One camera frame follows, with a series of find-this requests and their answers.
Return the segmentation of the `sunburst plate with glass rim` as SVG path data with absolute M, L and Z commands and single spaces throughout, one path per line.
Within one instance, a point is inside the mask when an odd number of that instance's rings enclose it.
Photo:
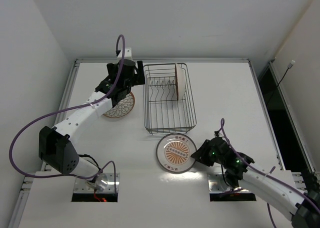
M 195 143 L 185 134 L 165 135 L 156 146 L 156 160 L 165 171 L 185 173 L 195 164 L 191 155 L 197 151 Z

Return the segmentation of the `floral plate orange rim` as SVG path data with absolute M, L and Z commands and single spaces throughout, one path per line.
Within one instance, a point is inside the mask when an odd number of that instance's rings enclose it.
M 186 75 L 182 64 L 175 64 L 175 86 L 176 86 L 176 97 L 178 101 L 183 99 L 186 92 Z
M 108 118 L 121 118 L 132 111 L 135 105 L 135 96 L 132 92 L 126 95 L 124 99 L 118 102 L 118 104 L 112 109 L 105 112 L 103 115 Z

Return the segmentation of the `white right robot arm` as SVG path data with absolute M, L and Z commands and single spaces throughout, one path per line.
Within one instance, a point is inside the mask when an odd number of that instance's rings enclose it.
M 238 153 L 223 138 L 205 140 L 202 146 L 191 155 L 205 166 L 221 165 L 225 179 L 232 188 L 241 187 L 263 199 L 287 218 L 293 227 L 319 227 L 320 192 L 301 190 L 260 170 L 254 160 Z

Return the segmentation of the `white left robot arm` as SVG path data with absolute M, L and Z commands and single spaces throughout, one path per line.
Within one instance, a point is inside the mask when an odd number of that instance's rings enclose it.
M 80 157 L 75 145 L 84 133 L 104 113 L 114 108 L 131 88 L 145 84 L 142 61 L 125 59 L 107 64 L 108 75 L 92 92 L 83 107 L 77 108 L 69 117 L 39 132 L 38 155 L 62 175 L 85 180 L 95 180 L 101 173 L 99 167 Z

